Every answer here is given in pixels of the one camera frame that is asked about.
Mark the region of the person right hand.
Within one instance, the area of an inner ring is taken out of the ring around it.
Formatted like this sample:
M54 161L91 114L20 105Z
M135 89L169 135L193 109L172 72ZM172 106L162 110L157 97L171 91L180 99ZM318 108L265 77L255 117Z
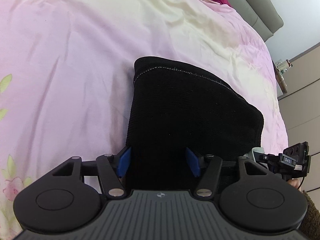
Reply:
M292 187L294 187L295 189L302 191L301 189L301 184L302 182L299 179L290 179L287 181Z

